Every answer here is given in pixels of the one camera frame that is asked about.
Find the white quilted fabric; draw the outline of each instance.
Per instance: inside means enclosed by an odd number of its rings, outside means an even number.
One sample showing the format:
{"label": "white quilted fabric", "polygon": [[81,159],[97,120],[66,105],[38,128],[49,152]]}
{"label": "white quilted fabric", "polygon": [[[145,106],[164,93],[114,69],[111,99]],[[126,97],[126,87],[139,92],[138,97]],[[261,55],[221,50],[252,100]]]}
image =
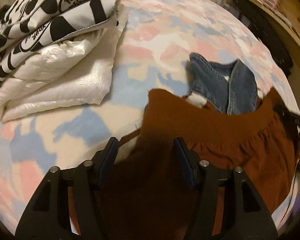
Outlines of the white quilted fabric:
{"label": "white quilted fabric", "polygon": [[[54,47],[51,48],[51,46],[49,46],[43,49],[45,50],[45,57],[36,57],[36,64],[45,65],[47,70],[51,67],[57,70],[60,68],[58,73],[63,76],[30,95],[20,97],[18,93],[14,93],[16,98],[12,100],[12,98],[9,97],[10,100],[7,102],[2,121],[6,122],[31,113],[58,107],[81,105],[85,103],[100,104],[104,96],[110,90],[116,46],[127,20],[128,10],[124,5],[120,5],[119,25],[117,27],[108,28],[101,40],[100,38],[103,33],[94,31],[76,37],[76,41],[68,41],[65,46],[61,46],[62,44],[57,45],[56,50],[58,51],[58,55],[54,53]],[[25,62],[25,65],[34,63],[34,60],[31,58]],[[65,71],[61,69],[67,64],[67,69],[71,68],[69,65],[76,65],[65,73]],[[28,82],[27,86],[31,88],[41,86],[43,83],[42,80],[50,78],[49,73],[50,71],[39,73],[35,81]],[[16,78],[16,75],[14,75],[14,79],[17,79],[18,82],[22,84],[22,80]],[[23,93],[24,91],[29,91],[27,88],[22,88],[22,85],[18,87],[20,87]]]}
{"label": "white quilted fabric", "polygon": [[106,27],[115,26],[116,22],[113,15],[104,29],[78,35],[32,54],[1,84],[0,118],[9,100],[28,95],[64,75],[99,43]]}

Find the denim jacket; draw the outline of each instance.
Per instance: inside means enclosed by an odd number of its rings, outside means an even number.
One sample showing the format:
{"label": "denim jacket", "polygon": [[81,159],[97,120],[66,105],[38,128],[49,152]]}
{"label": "denim jacket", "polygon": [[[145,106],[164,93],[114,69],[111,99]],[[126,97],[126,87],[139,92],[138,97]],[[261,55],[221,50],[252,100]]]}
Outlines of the denim jacket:
{"label": "denim jacket", "polygon": [[258,88],[254,74],[239,59],[220,64],[190,54],[194,74],[192,92],[207,98],[221,113],[244,114],[257,109]]}

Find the black plastic clip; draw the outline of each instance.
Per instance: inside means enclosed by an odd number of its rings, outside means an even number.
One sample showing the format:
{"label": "black plastic clip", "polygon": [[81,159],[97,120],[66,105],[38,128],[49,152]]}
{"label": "black plastic clip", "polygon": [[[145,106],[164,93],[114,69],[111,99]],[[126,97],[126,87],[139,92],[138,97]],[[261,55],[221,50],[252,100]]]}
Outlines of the black plastic clip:
{"label": "black plastic clip", "polygon": [[[108,240],[94,195],[110,174],[118,153],[118,140],[111,137],[104,150],[72,169],[53,166],[44,176],[19,221],[18,240]],[[71,232],[68,187],[74,197],[81,236]]]}
{"label": "black plastic clip", "polygon": [[[241,167],[216,168],[187,148],[183,138],[174,149],[186,183],[199,190],[197,203],[184,240],[273,240],[278,233],[265,203]],[[211,236],[215,221],[218,188],[225,187],[221,233]]]}

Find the bed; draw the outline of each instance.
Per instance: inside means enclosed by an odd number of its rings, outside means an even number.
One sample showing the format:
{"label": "bed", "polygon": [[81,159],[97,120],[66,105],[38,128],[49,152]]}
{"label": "bed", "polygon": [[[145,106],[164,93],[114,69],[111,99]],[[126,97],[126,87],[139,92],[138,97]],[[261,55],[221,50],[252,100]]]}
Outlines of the bed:
{"label": "bed", "polygon": [[[129,19],[119,41],[112,86],[100,106],[58,108],[0,123],[0,220],[14,233],[36,187],[51,166],[90,159],[106,141],[142,123],[147,94],[178,96],[192,83],[189,53],[228,63],[240,58],[263,94],[274,86],[291,111],[299,109],[269,50],[235,17],[210,0],[122,0]],[[273,214],[277,223],[291,197]]]}

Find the brown fabric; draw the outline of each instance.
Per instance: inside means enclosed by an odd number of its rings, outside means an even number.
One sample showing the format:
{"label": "brown fabric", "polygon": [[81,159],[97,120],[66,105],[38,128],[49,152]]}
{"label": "brown fabric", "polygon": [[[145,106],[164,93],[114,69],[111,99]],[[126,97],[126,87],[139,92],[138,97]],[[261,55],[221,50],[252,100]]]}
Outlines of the brown fabric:
{"label": "brown fabric", "polygon": [[[219,168],[242,166],[272,213],[290,190],[298,134],[273,112],[277,104],[283,102],[271,89],[255,112],[229,116],[211,104],[199,109],[165,90],[151,90],[134,150],[114,166],[98,194],[110,239],[183,239],[197,192],[185,184],[171,151],[176,137]],[[222,205],[218,201],[214,234],[221,228]]]}
{"label": "brown fabric", "polygon": [[81,235],[78,217],[77,217],[77,211],[76,211],[75,202],[74,202],[73,187],[68,187],[68,206],[69,206],[69,216],[71,217],[74,228],[77,230],[78,234]]}
{"label": "brown fabric", "polygon": [[123,136],[121,138],[121,140],[119,141],[119,147],[121,147],[122,145],[124,145],[125,143],[127,143],[128,141],[130,141],[131,139],[135,138],[139,134],[140,134],[140,129],[135,130],[132,133],[126,135],[126,136]]}

